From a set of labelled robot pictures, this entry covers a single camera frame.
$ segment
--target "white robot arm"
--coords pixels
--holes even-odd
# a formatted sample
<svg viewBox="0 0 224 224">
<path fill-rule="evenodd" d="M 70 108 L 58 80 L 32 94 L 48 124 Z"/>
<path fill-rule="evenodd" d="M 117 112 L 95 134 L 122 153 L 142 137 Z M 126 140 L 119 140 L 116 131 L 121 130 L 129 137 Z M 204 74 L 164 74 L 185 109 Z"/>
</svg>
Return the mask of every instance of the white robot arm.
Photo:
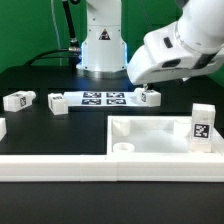
<svg viewBox="0 0 224 224">
<path fill-rule="evenodd" d="M 146 84 L 217 71 L 224 63 L 223 11 L 223 0 L 189 0 L 177 22 L 144 37 L 127 67 L 130 81 Z"/>
</svg>

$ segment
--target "green background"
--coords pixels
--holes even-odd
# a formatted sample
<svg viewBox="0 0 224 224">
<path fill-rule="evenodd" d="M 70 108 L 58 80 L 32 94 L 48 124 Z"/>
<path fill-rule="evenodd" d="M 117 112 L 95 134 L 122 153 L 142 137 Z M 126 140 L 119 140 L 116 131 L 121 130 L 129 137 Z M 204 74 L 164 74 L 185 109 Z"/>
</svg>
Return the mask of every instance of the green background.
<svg viewBox="0 0 224 224">
<path fill-rule="evenodd" d="M 175 0 L 142 0 L 152 29 L 177 20 L 182 12 Z M 71 5 L 75 30 L 81 42 L 86 37 L 85 0 Z M 122 0 L 122 37 L 128 44 L 128 58 L 143 44 L 149 32 L 139 0 Z M 61 0 L 55 0 L 55 14 L 61 45 L 69 46 L 69 35 Z M 23 65 L 39 53 L 57 49 L 52 20 L 51 0 L 7 0 L 0 2 L 0 72 L 11 66 Z M 41 60 L 36 65 L 59 65 L 59 60 Z M 210 75 L 224 86 L 224 69 Z"/>
</svg>

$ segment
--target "black tabletop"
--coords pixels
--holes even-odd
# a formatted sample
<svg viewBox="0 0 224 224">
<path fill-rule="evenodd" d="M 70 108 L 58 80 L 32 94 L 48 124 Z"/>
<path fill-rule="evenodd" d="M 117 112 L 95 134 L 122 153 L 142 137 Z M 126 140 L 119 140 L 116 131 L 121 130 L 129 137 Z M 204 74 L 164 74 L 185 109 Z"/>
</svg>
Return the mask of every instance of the black tabletop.
<svg viewBox="0 0 224 224">
<path fill-rule="evenodd" d="M 155 108 L 74 107 L 54 116 L 47 106 L 52 92 L 134 88 L 128 78 L 91 80 L 66 67 L 10 68 L 0 76 L 0 95 L 34 90 L 37 98 L 17 113 L 1 106 L 8 134 L 0 153 L 105 154 L 108 115 L 191 115 L 193 103 L 216 106 L 215 126 L 223 136 L 224 90 L 207 77 L 154 84 L 162 94 Z M 223 224 L 223 208 L 223 183 L 0 183 L 1 224 Z"/>
<path fill-rule="evenodd" d="M 7 136 L 0 154 L 75 155 L 106 154 L 107 117 L 190 116 L 193 103 L 216 106 L 215 127 L 224 134 L 224 89 L 203 76 L 180 85 L 177 81 L 155 83 L 162 94 L 160 107 L 70 107 L 67 115 L 53 115 L 48 94 L 69 91 L 134 91 L 128 77 L 90 79 L 68 67 L 13 67 L 0 76 L 0 96 L 19 90 L 37 94 L 33 105 L 19 112 L 5 112 L 2 97 L 0 117 L 6 118 Z"/>
</svg>

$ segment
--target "cable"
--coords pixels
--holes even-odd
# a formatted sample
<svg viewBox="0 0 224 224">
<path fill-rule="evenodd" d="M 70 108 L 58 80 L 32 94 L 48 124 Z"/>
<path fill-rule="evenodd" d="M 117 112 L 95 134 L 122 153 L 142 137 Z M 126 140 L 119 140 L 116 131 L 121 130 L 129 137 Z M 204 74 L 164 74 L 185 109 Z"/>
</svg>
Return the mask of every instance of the cable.
<svg viewBox="0 0 224 224">
<path fill-rule="evenodd" d="M 57 22 L 56 22 L 54 0 L 51 0 L 51 12 L 52 12 L 52 19 L 53 19 L 56 38 L 57 38 L 58 48 L 61 49 L 61 40 L 60 40 L 60 35 L 59 35 L 59 32 L 58 32 L 58 25 L 57 25 Z"/>
<path fill-rule="evenodd" d="M 147 23 L 147 25 L 148 25 L 149 31 L 152 31 L 152 24 L 150 23 L 148 14 L 147 14 L 146 11 L 145 11 L 145 6 L 144 6 L 142 0 L 139 0 L 139 4 L 140 4 L 140 6 L 141 6 L 142 13 L 143 13 L 143 16 L 144 16 L 144 18 L 145 18 L 145 21 L 146 21 L 146 23 Z"/>
<path fill-rule="evenodd" d="M 32 61 L 30 60 L 30 64 L 29 65 L 32 65 L 35 61 L 37 60 L 43 60 L 43 59 L 55 59 L 55 58 L 59 58 L 59 59 L 63 59 L 63 58 L 78 58 L 78 55 L 73 55 L 73 56 L 52 56 L 52 57 L 37 57 L 35 59 L 33 59 Z"/>
<path fill-rule="evenodd" d="M 49 54 L 55 54 L 55 53 L 61 53 L 61 52 L 68 52 L 69 49 L 66 48 L 62 48 L 62 49 L 56 49 L 56 50 L 52 50 L 52 51 L 47 51 L 41 54 L 38 54 L 37 56 L 35 56 L 33 59 L 27 61 L 25 63 L 26 66 L 31 65 L 34 61 L 36 61 L 37 59 L 40 59 L 41 57 L 45 56 L 45 55 L 49 55 Z"/>
</svg>

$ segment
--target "white rectangular block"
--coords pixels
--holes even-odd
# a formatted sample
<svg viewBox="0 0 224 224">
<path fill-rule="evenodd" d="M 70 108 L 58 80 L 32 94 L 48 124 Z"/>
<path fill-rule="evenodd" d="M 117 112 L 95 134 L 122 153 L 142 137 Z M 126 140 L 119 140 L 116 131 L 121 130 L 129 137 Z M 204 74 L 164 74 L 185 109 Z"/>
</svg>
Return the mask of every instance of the white rectangular block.
<svg viewBox="0 0 224 224">
<path fill-rule="evenodd" d="M 0 118 L 0 141 L 3 139 L 5 135 L 6 135 L 5 118 Z"/>
<path fill-rule="evenodd" d="M 161 93 L 155 90 L 147 90 L 142 93 L 142 101 L 149 107 L 158 107 L 161 105 Z"/>
<path fill-rule="evenodd" d="M 61 93 L 51 93 L 48 95 L 48 106 L 54 115 L 68 113 L 68 101 Z"/>
<path fill-rule="evenodd" d="M 189 144 L 191 151 L 211 152 L 215 113 L 214 105 L 193 104 Z"/>
<path fill-rule="evenodd" d="M 3 97 L 3 104 L 5 111 L 17 112 L 30 105 L 32 100 L 36 97 L 33 91 L 18 91 L 11 95 Z"/>
</svg>

